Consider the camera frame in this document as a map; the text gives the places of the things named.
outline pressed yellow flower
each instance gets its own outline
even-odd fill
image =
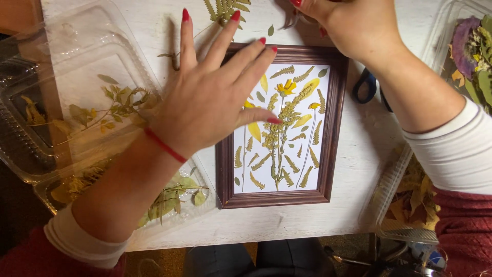
[[[309,105],[309,108],[310,109],[316,109],[319,106],[321,106],[321,104],[319,104],[319,103],[312,103],[311,105]]]
[[[244,107],[245,108],[254,108],[256,107],[253,103],[250,103],[248,100],[245,101],[245,104],[244,104]]]
[[[287,95],[294,94],[292,92],[293,89],[297,87],[296,83],[292,81],[292,79],[288,79],[285,85],[278,84],[275,90],[280,93],[280,96],[285,97]]]

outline finger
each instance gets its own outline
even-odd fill
[[[239,75],[256,59],[256,57],[258,57],[261,51],[263,51],[266,41],[267,39],[262,37],[234,55],[234,57],[219,70],[220,74],[224,76],[224,79],[231,80],[231,83],[236,81]]]
[[[239,25],[240,11],[236,11],[230,18],[225,28],[220,32],[217,39],[211,45],[203,64],[209,70],[216,70],[224,60],[225,52],[231,44],[232,37],[236,33]]]
[[[320,23],[326,22],[333,9],[340,5],[327,0],[290,0],[303,14],[316,19]]]
[[[242,92],[239,97],[243,102],[251,93],[254,86],[260,81],[263,74],[265,74],[268,66],[272,64],[276,55],[276,46],[266,49],[263,53],[261,53],[260,57],[254,61],[253,65],[250,66],[234,83],[234,87],[237,88],[236,91]]]
[[[281,124],[282,120],[278,119],[271,111],[263,108],[247,108],[239,113],[237,127],[253,123],[256,121],[266,121],[272,124]]]
[[[183,9],[180,67],[183,72],[186,72],[194,68],[197,64],[195,46],[193,45],[193,22],[188,14],[188,10]]]

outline dark trousers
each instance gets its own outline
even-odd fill
[[[242,244],[191,248],[184,277],[336,277],[317,238],[259,242],[256,266]]]

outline white sleeve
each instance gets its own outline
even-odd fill
[[[97,268],[111,269],[123,255],[127,241],[103,242],[84,231],[72,214],[72,204],[58,212],[44,226],[51,244],[65,255]]]
[[[437,130],[403,134],[436,188],[492,195],[492,117],[470,99]]]

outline woman's right hand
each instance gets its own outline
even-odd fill
[[[407,51],[397,27],[394,0],[290,0],[316,19],[345,56],[366,66],[395,51]]]

